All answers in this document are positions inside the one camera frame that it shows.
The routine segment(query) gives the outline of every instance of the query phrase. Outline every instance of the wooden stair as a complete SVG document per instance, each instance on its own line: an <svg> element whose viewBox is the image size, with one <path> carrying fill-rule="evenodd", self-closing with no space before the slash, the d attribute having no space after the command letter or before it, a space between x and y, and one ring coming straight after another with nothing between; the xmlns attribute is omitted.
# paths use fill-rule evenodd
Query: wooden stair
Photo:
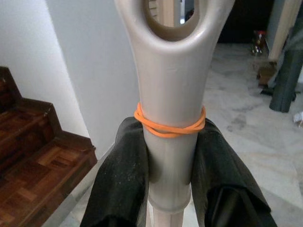
<svg viewBox="0 0 303 227"><path fill-rule="evenodd" d="M0 67L0 227L38 227L96 164L90 139L62 131L51 103L23 98Z"/></svg>

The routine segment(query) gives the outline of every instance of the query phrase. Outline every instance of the orange rubber band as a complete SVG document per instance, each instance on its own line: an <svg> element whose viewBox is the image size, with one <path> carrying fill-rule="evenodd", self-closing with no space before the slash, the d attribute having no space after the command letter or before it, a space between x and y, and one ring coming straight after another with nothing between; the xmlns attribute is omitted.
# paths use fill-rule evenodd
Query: orange rubber band
<svg viewBox="0 0 303 227"><path fill-rule="evenodd" d="M200 119L193 125L190 125L185 128L176 128L167 125L157 124L155 122L145 119L140 103L138 103L137 109L134 112L134 117L135 119L140 121L150 133L162 138L176 138L178 136L194 134L201 131L205 126L206 110L203 106Z"/></svg>

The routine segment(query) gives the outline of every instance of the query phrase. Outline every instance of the white marble floor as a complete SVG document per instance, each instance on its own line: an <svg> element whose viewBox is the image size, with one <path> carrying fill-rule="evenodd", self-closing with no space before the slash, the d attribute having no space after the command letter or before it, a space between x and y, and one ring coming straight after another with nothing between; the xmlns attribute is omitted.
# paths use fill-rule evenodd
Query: white marble floor
<svg viewBox="0 0 303 227"><path fill-rule="evenodd" d="M289 113L269 109L271 97L259 94L261 89L256 80L257 69L264 60L264 57L251 56L249 45L217 45L204 105L207 117L219 127L252 172L272 208L277 225L301 227L303 129L297 128L292 119L295 113L303 110L303 95L297 96ZM98 167L92 171L90 180L81 183L80 189L66 199L66 204L49 218L44 227L80 225L96 169ZM54 224L63 213L67 218L61 224ZM192 202L185 210L184 226L197 227Z"/></svg>

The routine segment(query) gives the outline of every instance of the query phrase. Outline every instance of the rubber band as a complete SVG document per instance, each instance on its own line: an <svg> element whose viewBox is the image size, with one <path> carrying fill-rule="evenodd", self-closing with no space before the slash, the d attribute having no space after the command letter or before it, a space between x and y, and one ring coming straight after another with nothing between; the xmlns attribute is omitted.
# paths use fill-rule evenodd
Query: rubber band
<svg viewBox="0 0 303 227"><path fill-rule="evenodd" d="M195 134L201 131L205 126L206 110L205 107L203 106L200 119L196 123L187 126L185 128L171 127L147 120L143 116L140 103L138 103L137 105L137 109L134 112L134 117L135 119L140 121L150 133L162 138L176 138L178 136Z"/></svg>

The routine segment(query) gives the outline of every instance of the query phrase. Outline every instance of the white metal tube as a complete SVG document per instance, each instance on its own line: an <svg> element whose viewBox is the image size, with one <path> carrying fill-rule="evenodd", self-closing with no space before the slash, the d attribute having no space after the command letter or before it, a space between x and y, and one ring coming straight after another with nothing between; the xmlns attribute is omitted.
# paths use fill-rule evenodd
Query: white metal tube
<svg viewBox="0 0 303 227"><path fill-rule="evenodd" d="M132 44L143 115L156 123L186 127L201 114L208 68L234 0L196 0L193 17L166 27L150 15L146 0L115 0ZM149 201L167 214L190 200L196 134L164 139L144 128L150 153Z"/></svg>

